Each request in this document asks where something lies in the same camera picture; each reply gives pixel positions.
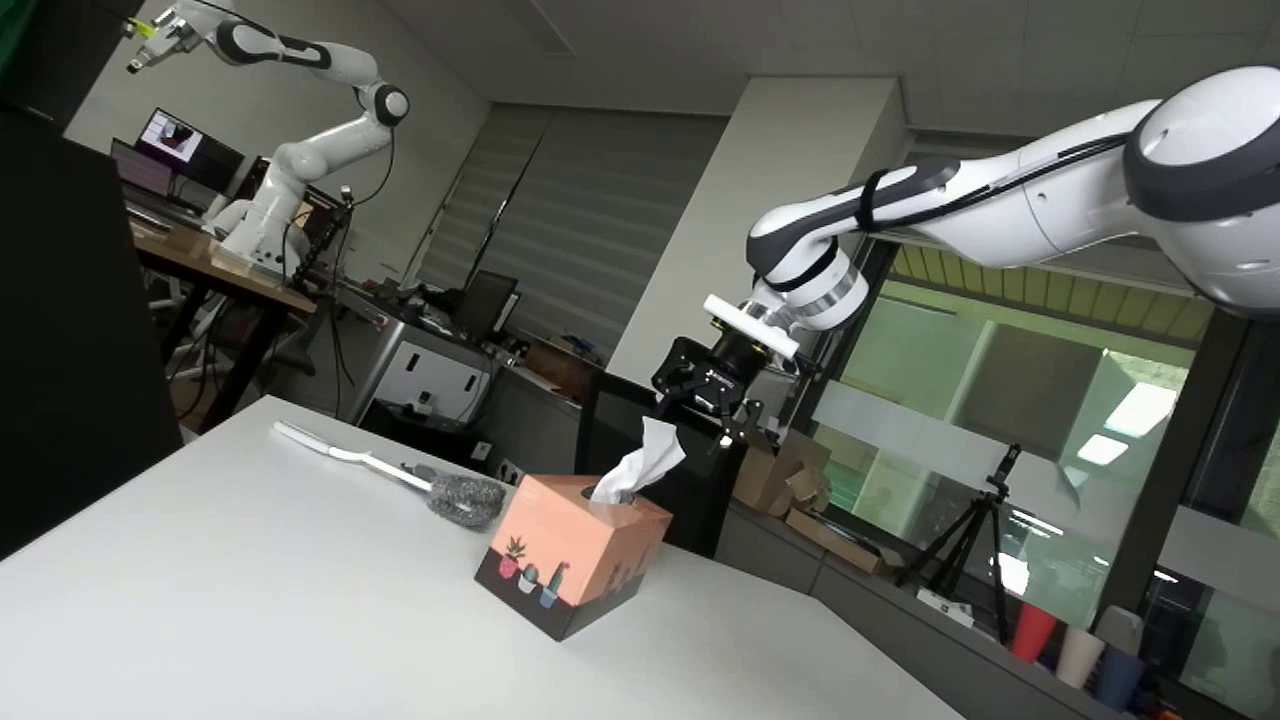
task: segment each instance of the chair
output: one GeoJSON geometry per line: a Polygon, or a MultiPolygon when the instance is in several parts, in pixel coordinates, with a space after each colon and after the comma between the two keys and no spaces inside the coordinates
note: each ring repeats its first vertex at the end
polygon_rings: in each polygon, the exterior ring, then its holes
{"type": "MultiPolygon", "coordinates": [[[[644,417],[658,417],[650,388],[636,388],[619,375],[599,375],[597,397],[579,414],[577,474],[608,474],[634,448],[642,448],[644,417]]],[[[667,543],[715,555],[745,448],[722,448],[722,427],[704,417],[678,407],[666,422],[678,425],[686,466],[678,466],[667,481],[644,489],[644,495],[674,512],[667,543]]]]}

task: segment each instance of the fluorescent light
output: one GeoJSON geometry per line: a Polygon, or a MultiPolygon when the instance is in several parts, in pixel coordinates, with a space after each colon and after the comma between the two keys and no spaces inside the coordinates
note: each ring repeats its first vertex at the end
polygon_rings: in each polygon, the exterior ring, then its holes
{"type": "Polygon", "coordinates": [[[1026,598],[1031,583],[1030,561],[1001,554],[1001,580],[1014,598],[1026,598]]]}
{"type": "Polygon", "coordinates": [[[1117,466],[1117,457],[1123,457],[1129,445],[1112,441],[1112,436],[1088,436],[1088,445],[1078,453],[1085,466],[1108,470],[1117,466]]]}
{"type": "Polygon", "coordinates": [[[1112,407],[1108,427],[1120,436],[1150,436],[1172,414],[1178,392],[1160,385],[1131,385],[1131,392],[1112,407]]]}
{"type": "Polygon", "coordinates": [[[1046,523],[1040,516],[1031,516],[1031,512],[1026,512],[1026,508],[1014,508],[1014,516],[1007,516],[1014,523],[1026,523],[1031,536],[1064,536],[1064,528],[1056,528],[1056,523],[1046,523]]]}

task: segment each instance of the window blind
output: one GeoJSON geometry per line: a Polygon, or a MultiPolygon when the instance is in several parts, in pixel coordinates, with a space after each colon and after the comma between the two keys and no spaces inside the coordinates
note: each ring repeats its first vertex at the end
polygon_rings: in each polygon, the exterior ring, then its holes
{"type": "Polygon", "coordinates": [[[457,179],[424,281],[471,262],[519,281],[513,327],[612,357],[723,120],[497,110],[457,179]]]}

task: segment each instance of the tissue box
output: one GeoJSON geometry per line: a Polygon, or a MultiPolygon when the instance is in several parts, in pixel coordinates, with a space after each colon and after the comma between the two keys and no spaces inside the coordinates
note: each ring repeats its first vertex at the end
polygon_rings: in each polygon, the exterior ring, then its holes
{"type": "Polygon", "coordinates": [[[551,640],[636,598],[674,512],[636,495],[589,503],[597,475],[523,475],[475,580],[551,640]]]}

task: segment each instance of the window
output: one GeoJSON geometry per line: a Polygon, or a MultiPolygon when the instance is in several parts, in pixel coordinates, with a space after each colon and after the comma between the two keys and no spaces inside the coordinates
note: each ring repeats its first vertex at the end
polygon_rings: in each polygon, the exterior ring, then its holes
{"type": "Polygon", "coordinates": [[[1158,663],[1244,716],[1280,716],[1280,432],[1239,523],[1184,508],[1160,566],[1158,663]]]}
{"type": "Polygon", "coordinates": [[[926,547],[1001,459],[973,457],[1019,445],[1046,474],[1007,481],[1004,590],[1088,627],[1187,365],[1178,345],[890,281],[818,414],[827,500],[926,547]]]}

